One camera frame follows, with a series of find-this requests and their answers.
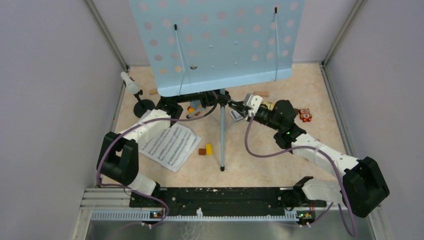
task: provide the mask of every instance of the wooden block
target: wooden block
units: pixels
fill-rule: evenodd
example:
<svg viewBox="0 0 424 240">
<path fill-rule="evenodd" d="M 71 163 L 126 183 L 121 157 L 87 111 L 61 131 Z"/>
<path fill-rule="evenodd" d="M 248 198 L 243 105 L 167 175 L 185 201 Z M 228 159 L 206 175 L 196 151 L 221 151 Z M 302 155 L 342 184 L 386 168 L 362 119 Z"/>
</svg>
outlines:
<svg viewBox="0 0 424 240">
<path fill-rule="evenodd" d="M 206 149 L 199 148 L 199 155 L 206 155 Z"/>
<path fill-rule="evenodd" d="M 206 144 L 206 155 L 212 155 L 212 144 L 208 143 Z"/>
<path fill-rule="evenodd" d="M 155 94 L 158 94 L 158 89 L 157 89 L 157 88 L 150 89 L 150 90 L 148 91 L 148 94 L 149 94 L 149 95 L 155 95 Z"/>
<path fill-rule="evenodd" d="M 254 91 L 253 92 L 254 95 L 259 95 L 263 98 L 269 97 L 270 93 L 268 91 Z"/>
</svg>

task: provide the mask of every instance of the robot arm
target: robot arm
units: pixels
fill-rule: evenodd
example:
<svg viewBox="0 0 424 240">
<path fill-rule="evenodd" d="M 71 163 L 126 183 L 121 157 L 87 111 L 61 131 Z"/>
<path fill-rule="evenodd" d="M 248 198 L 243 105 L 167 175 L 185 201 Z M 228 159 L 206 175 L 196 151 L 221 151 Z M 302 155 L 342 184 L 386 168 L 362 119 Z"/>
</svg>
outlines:
<svg viewBox="0 0 424 240">
<path fill-rule="evenodd" d="M 352 211 L 358 217 L 366 217 L 383 199 L 389 195 L 389 188 L 377 162 L 366 157 L 358 159 L 345 155 L 314 139 L 305 130 L 298 127 L 294 120 L 296 112 L 288 100 L 279 100 L 274 106 L 262 103 L 262 98 L 248 94 L 243 102 L 230 102 L 230 108 L 236 110 L 246 120 L 255 121 L 277 131 L 274 139 L 282 149 L 299 146 L 309 148 L 294 149 L 292 154 L 315 163 L 318 167 L 335 176 L 333 166 L 318 150 L 326 153 L 334 161 L 342 177 Z M 341 187 L 337 181 L 324 181 L 305 177 L 297 184 L 308 200 L 324 200 L 344 205 Z"/>
<path fill-rule="evenodd" d="M 154 195 L 155 191 L 159 191 L 160 185 L 139 172 L 139 146 L 145 146 L 151 138 L 172 126 L 175 123 L 172 119 L 180 118 L 183 108 L 178 103 L 199 100 L 202 106 L 209 107 L 216 106 L 220 103 L 227 103 L 230 98 L 228 92 L 220 94 L 219 91 L 161 97 L 155 109 L 143 118 L 143 120 L 133 125 L 133 127 L 140 126 L 127 133 L 125 137 L 119 139 L 112 146 L 111 151 L 101 166 L 100 173 L 140 193 Z M 153 119 L 170 120 L 157 120 L 144 124 L 144 122 Z M 126 131 L 124 130 L 120 133 L 109 132 L 106 134 L 101 146 L 97 168 L 99 168 L 100 161 L 107 148 L 110 147 L 119 134 Z"/>
</svg>

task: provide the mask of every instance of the gray wall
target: gray wall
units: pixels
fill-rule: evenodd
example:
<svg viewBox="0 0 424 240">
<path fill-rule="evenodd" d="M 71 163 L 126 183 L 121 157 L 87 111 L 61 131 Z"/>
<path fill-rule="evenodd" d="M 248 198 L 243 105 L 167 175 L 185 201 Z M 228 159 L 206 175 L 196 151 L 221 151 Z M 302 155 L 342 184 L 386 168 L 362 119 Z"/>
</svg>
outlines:
<svg viewBox="0 0 424 240">
<path fill-rule="evenodd" d="M 121 69 L 82 0 L 0 1 L 0 56 L 0 239 L 69 239 Z"/>
<path fill-rule="evenodd" d="M 375 158 L 397 239 L 422 239 L 424 1 L 370 0 L 329 66 L 359 157 Z"/>
<path fill-rule="evenodd" d="M 293 60 L 295 62 L 322 61 L 355 1 L 305 0 Z M 149 65 L 128 4 L 129 0 L 93 0 L 93 2 L 127 64 Z"/>
</svg>

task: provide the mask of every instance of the perforated music stand desk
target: perforated music stand desk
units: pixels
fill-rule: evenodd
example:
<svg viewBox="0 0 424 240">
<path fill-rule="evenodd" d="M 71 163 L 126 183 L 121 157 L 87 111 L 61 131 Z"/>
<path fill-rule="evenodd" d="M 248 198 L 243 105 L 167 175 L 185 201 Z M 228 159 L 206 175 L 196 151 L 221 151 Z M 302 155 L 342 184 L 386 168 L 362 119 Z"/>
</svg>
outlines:
<svg viewBox="0 0 424 240">
<path fill-rule="evenodd" d="M 164 97 L 286 79 L 304 0 L 130 0 Z M 225 109 L 221 107 L 221 170 Z"/>
</svg>

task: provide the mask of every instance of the small toy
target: small toy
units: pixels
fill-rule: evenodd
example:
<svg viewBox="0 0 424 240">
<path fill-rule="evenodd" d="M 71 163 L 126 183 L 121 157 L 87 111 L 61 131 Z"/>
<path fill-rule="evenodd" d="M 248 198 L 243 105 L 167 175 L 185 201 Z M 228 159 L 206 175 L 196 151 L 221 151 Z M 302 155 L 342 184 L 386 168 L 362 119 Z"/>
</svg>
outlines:
<svg viewBox="0 0 424 240">
<path fill-rule="evenodd" d="M 230 113 L 232 119 L 236 122 L 243 119 L 243 116 L 240 115 L 236 110 L 231 110 L 229 113 Z"/>
<path fill-rule="evenodd" d="M 206 155 L 206 149 L 205 148 L 199 148 L 199 155 Z"/>
<path fill-rule="evenodd" d="M 275 106 L 275 104 L 273 102 L 270 102 L 270 101 L 263 101 L 262 104 L 265 104 L 266 107 L 271 111 L 274 109 L 274 106 Z"/>
<path fill-rule="evenodd" d="M 194 113 L 197 109 L 201 108 L 202 104 L 200 103 L 199 100 L 196 101 L 191 101 L 190 102 L 190 106 L 187 107 L 188 110 L 188 114 L 192 114 Z"/>
<path fill-rule="evenodd" d="M 309 111 L 309 108 L 299 109 L 299 117 L 300 119 L 306 123 L 312 120 L 312 114 Z"/>
<path fill-rule="evenodd" d="M 206 144 L 206 155 L 212 155 L 212 144 L 208 143 Z"/>
</svg>

